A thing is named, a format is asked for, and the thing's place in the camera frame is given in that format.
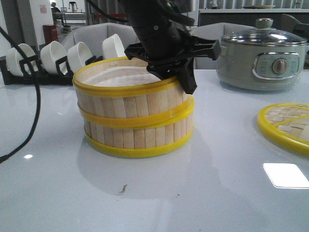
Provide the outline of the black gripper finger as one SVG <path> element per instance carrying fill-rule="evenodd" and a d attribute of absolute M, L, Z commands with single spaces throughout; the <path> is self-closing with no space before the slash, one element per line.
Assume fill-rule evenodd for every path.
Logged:
<path fill-rule="evenodd" d="M 178 80 L 186 94 L 193 94 L 197 88 L 194 76 L 194 60 L 186 59 L 176 67 Z"/>

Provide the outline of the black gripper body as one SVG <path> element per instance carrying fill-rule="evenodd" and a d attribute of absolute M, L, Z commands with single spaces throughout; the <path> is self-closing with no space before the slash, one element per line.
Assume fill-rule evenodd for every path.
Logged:
<path fill-rule="evenodd" d="M 147 71 L 159 79 L 177 75 L 194 57 L 216 60 L 221 52 L 218 40 L 192 36 L 184 26 L 170 20 L 134 21 L 132 26 L 140 42 L 129 45 L 126 56 L 147 62 Z"/>

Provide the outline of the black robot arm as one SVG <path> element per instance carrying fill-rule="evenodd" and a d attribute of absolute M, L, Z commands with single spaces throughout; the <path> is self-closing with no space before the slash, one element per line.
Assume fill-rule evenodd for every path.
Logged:
<path fill-rule="evenodd" d="M 197 87 L 194 58 L 216 60 L 221 52 L 219 41 L 191 35 L 187 27 L 194 25 L 194 19 L 168 0 L 119 3 L 139 39 L 125 49 L 127 58 L 147 62 L 147 71 L 161 80 L 176 76 L 185 93 L 193 94 Z"/>

